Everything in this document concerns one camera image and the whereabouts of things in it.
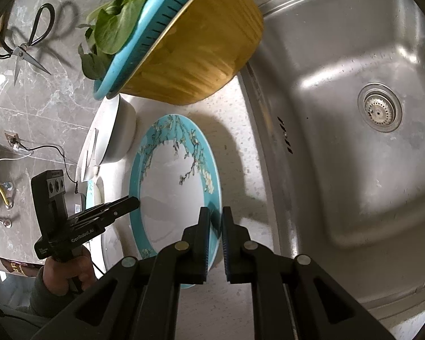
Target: black scissor handle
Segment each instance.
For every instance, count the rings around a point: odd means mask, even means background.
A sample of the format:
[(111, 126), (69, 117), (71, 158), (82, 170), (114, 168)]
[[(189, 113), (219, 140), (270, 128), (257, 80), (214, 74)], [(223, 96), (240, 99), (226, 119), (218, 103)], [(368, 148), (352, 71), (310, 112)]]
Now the black scissor handle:
[[(46, 31), (44, 32), (44, 34), (41, 37), (39, 37), (39, 38), (37, 38), (37, 39), (34, 40), (35, 34), (36, 34), (36, 30), (38, 28), (39, 18), (40, 18), (41, 13), (43, 12), (44, 9), (48, 9), (48, 11), (50, 13), (49, 25), (48, 25)], [(53, 7), (52, 4), (45, 3), (44, 5), (42, 5), (38, 9), (38, 11), (36, 13), (35, 21), (33, 23), (33, 29), (32, 29), (32, 32), (30, 34), (30, 38), (28, 39), (27, 45), (28, 46), (34, 46), (34, 45), (38, 44), (39, 42), (41, 42), (44, 38), (46, 38), (47, 35), (52, 30), (52, 27), (53, 27), (54, 22), (55, 22), (55, 9), (54, 9), (54, 7)]]
[(0, 53), (0, 60), (9, 59), (12, 55), (13, 49), (6, 44), (1, 34), (0, 34), (0, 44), (2, 45), (3, 49), (8, 52), (5, 54)]

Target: electrical outlet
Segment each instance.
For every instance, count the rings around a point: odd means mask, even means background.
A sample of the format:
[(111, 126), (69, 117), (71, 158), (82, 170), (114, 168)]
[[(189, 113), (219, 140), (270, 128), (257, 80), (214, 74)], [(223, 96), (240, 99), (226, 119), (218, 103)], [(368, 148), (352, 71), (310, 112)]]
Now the electrical outlet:
[(17, 140), (19, 141), (19, 134), (17, 134), (17, 133), (13, 133), (13, 132), (10, 132), (10, 131), (6, 131), (6, 132), (5, 132), (5, 137), (6, 137), (6, 140), (8, 141), (9, 146), (10, 146), (11, 148), (13, 148), (13, 147), (14, 147), (14, 144), (13, 144), (13, 143), (11, 143), (11, 139), (15, 138), (15, 139), (17, 139)]

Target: stainless steel sink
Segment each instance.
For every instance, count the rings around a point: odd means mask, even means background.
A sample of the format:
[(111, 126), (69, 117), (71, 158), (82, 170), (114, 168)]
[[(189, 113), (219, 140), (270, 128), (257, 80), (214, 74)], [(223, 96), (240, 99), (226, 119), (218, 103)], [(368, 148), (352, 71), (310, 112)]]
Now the stainless steel sink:
[(375, 317), (425, 300), (425, 17), (413, 0), (271, 0), (241, 72), (282, 254)]

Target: sink drain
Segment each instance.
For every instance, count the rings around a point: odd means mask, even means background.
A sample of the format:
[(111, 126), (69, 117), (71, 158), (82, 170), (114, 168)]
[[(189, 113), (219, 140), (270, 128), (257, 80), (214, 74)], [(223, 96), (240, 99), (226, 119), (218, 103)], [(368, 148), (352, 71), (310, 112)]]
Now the sink drain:
[(358, 97), (358, 108), (373, 129), (388, 133), (401, 123), (401, 105), (395, 94), (382, 84), (365, 86)]

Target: scissors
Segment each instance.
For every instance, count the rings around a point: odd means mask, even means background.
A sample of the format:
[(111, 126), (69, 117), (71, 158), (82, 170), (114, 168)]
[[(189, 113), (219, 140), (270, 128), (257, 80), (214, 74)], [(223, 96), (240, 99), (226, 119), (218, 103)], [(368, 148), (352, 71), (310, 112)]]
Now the scissors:
[[(38, 23), (39, 23), (39, 19), (41, 17), (41, 13), (43, 12), (44, 9), (47, 9), (50, 13), (50, 21), (49, 21), (49, 25), (46, 29), (46, 31), (42, 34), (42, 36), (40, 36), (39, 38), (35, 39), (35, 35), (36, 35), (36, 30), (38, 28)], [(26, 62), (29, 62), (30, 64), (32, 64), (33, 66), (37, 67), (38, 69), (41, 69), (42, 71), (46, 72), (47, 74), (51, 75), (49, 73), (49, 71), (43, 67), (38, 61), (36, 61), (31, 55), (29, 55), (27, 53), (27, 49), (28, 47), (34, 46), (36, 44), (38, 44), (39, 42), (41, 42), (44, 38), (46, 38), (48, 36), (48, 34), (50, 33), (50, 31), (52, 30), (53, 24), (55, 22), (55, 9), (53, 7), (52, 4), (50, 3), (45, 3), (44, 5), (42, 5), (37, 13), (36, 13), (36, 17), (35, 17), (35, 21), (33, 22), (33, 29), (32, 32), (30, 34), (30, 38), (28, 39), (27, 43), (23, 43), (20, 46), (17, 46), (14, 50), (9, 47), (6, 43), (5, 40), (3, 39), (3, 37), (0, 35), (0, 44), (2, 45), (3, 49), (5, 51), (7, 51), (8, 53), (2, 55), (0, 54), (0, 60), (4, 60), (4, 59), (8, 59), (11, 56), (16, 56), (17, 60), (16, 60), (16, 68), (14, 69), (14, 85), (16, 85), (16, 81), (19, 75), (19, 71), (20, 71), (20, 66), (21, 66), (21, 62), (22, 60), (25, 60)]]

